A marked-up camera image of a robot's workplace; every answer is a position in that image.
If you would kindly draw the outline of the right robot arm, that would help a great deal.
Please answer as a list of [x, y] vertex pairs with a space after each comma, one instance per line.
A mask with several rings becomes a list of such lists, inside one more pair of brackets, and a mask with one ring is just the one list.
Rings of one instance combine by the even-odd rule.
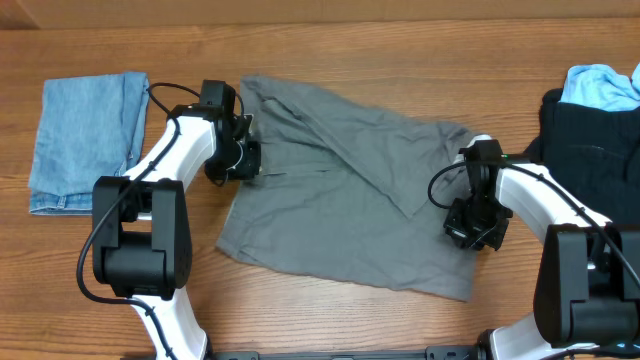
[[513, 216], [543, 245], [533, 311], [484, 331], [472, 346], [430, 350], [444, 359], [639, 356], [639, 228], [616, 225], [564, 190], [524, 154], [495, 139], [460, 149], [470, 195], [447, 205], [444, 229], [462, 249], [497, 250]]

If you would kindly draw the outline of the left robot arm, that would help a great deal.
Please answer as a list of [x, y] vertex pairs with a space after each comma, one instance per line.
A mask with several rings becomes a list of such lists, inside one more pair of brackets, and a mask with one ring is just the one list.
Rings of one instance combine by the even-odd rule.
[[158, 359], [212, 359], [186, 283], [192, 239], [185, 193], [199, 171], [216, 186], [255, 178], [261, 148], [253, 115], [224, 81], [206, 80], [197, 102], [168, 110], [166, 130], [122, 176], [102, 176], [92, 194], [92, 231], [76, 268], [81, 293], [127, 305], [141, 318]]

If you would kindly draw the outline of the grey shorts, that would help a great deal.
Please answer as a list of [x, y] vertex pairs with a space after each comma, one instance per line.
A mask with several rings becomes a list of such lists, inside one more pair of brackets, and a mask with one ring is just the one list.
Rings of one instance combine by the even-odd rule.
[[470, 299], [476, 254], [443, 223], [468, 193], [457, 160], [474, 131], [265, 76], [243, 78], [240, 91], [262, 164], [239, 186], [221, 251], [284, 273]]

